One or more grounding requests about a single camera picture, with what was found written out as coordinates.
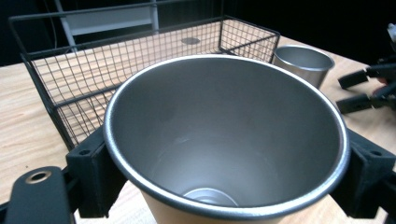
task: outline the black wire basket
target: black wire basket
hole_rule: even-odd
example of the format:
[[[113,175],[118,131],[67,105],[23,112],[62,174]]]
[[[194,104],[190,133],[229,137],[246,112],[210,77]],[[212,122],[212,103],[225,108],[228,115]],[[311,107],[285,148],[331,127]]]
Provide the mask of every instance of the black wire basket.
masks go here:
[[[279,40],[275,31],[221,15],[149,32],[28,52],[15,23],[61,19],[73,13],[82,12],[10,19],[22,59],[69,149],[103,124],[106,105],[114,91],[143,68],[196,54],[229,54],[269,63]]]

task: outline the black mount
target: black mount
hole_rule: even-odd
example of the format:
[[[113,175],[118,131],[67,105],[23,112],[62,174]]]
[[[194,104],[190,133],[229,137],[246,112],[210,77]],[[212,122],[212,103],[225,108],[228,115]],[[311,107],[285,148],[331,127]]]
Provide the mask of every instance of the black mount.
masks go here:
[[[349,132],[351,159],[331,196],[354,218],[374,218],[378,207],[386,223],[396,220],[396,156]],[[102,128],[66,155],[67,167],[42,167],[14,183],[8,203],[0,205],[0,223],[75,223],[81,217],[108,217],[126,182],[111,160]]]

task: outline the cup bottom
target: cup bottom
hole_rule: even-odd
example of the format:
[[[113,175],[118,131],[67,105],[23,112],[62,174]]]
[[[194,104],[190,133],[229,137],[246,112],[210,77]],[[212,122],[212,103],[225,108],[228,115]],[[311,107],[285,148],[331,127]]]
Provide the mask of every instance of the cup bottom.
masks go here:
[[[193,189],[185,193],[184,196],[201,203],[210,203],[221,206],[238,206],[238,203],[230,195],[219,189]]]

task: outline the stainless steel cup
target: stainless steel cup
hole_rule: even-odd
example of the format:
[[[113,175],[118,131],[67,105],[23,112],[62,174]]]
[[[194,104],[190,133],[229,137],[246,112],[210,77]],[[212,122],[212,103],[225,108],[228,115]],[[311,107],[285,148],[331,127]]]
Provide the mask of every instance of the stainless steel cup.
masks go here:
[[[274,223],[347,167],[332,103],[271,64],[202,55],[158,63],[112,97],[105,139],[159,223]]]
[[[325,53],[303,46],[285,45],[274,52],[273,64],[303,78],[319,88],[334,61]]]

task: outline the wooden table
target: wooden table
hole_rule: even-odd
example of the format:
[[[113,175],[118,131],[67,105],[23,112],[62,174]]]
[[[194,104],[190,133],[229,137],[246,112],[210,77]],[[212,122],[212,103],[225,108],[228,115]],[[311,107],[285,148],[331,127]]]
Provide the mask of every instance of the wooden table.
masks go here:
[[[301,44],[281,37],[279,46]],[[335,67],[321,91],[333,102],[357,93],[369,93],[381,86],[372,79],[342,90],[337,78],[362,69],[365,64],[329,53]],[[9,200],[13,182],[24,173],[42,166],[65,167],[67,153],[62,138],[44,108],[24,64],[0,68],[0,203]],[[381,147],[396,153],[396,113],[389,108],[369,109],[344,116],[346,126]],[[376,219],[346,217],[330,196],[305,210],[285,217],[281,223],[383,223],[386,213]],[[140,191],[127,183],[110,211],[109,219],[80,219],[78,223],[155,223]]]

